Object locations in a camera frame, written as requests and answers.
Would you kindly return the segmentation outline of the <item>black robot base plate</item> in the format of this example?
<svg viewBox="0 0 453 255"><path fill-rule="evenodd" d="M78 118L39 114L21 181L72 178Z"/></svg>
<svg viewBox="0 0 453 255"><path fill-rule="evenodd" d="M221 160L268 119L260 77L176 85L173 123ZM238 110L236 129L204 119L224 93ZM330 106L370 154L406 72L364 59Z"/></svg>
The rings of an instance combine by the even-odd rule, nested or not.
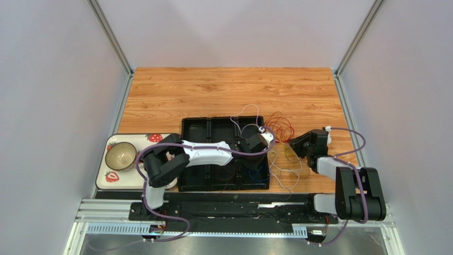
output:
<svg viewBox="0 0 453 255"><path fill-rule="evenodd" d="M294 224L325 228L339 221L314 210L311 194L167 192L164 203L149 212L133 202L128 219L167 223L166 231L204 233L290 233Z"/></svg>

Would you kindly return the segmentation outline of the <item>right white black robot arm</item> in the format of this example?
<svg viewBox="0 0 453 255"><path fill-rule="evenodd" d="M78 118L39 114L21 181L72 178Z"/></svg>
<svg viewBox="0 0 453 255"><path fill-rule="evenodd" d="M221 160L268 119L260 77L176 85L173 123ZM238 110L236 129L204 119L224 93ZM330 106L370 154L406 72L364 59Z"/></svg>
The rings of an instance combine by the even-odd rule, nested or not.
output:
<svg viewBox="0 0 453 255"><path fill-rule="evenodd" d="M331 126L313 129L288 141L295 154L307 160L307 166L313 172L335 182L335 192L315 194L311 207L317 213L362 224L385 220L387 208L378 171L342 160L342 154L329 155L328 145L334 129Z"/></svg>

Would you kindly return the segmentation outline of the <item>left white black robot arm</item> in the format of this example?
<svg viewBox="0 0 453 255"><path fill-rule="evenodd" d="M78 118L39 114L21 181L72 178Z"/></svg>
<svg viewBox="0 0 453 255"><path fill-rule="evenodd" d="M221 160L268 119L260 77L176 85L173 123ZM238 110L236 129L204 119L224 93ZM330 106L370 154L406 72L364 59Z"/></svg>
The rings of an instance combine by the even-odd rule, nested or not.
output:
<svg viewBox="0 0 453 255"><path fill-rule="evenodd" d="M143 163L146 174L143 203L147 209L163 205L165 187L191 166L218 165L258 168L275 145L274 133L259 131L251 137L230 142L194 143L171 133L162 141L143 149L136 163Z"/></svg>

